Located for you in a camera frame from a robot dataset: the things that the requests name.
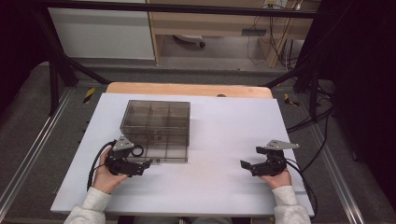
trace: human hand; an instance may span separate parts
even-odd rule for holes
[[[128,178],[128,175],[113,175],[111,174],[105,165],[107,153],[111,150],[111,147],[105,150],[100,156],[99,167],[96,169],[95,179],[93,180],[93,187],[101,190],[104,193],[110,194],[113,189],[118,186],[124,179]]]
[[[261,175],[260,179],[266,181],[272,189],[276,189],[283,186],[291,186],[291,175],[288,169],[285,169],[279,175]]]

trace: white tabletop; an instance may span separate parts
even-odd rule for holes
[[[118,139],[129,100],[191,102],[189,160],[153,164],[142,176],[122,182],[106,212],[144,216],[261,217],[274,213],[270,187],[241,168],[240,161],[264,162],[256,153],[276,139],[289,142],[275,99],[104,93],[52,212],[69,213],[86,196],[88,173],[98,150]],[[291,149],[285,156],[295,160]],[[289,168],[297,199],[313,215],[299,175]]]

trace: white sleeve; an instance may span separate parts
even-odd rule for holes
[[[99,189],[90,188],[82,206],[75,205],[65,224],[92,223],[105,224],[105,210],[111,195],[103,193]]]
[[[306,224],[311,223],[305,207],[297,202],[293,186],[273,189],[276,198],[276,224]]]

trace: cabinet door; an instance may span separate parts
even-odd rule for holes
[[[49,13],[70,57],[154,59],[147,12],[49,8]]]

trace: clear storage box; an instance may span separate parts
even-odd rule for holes
[[[121,132],[144,152],[130,161],[186,162],[190,143],[190,102],[129,101]]]

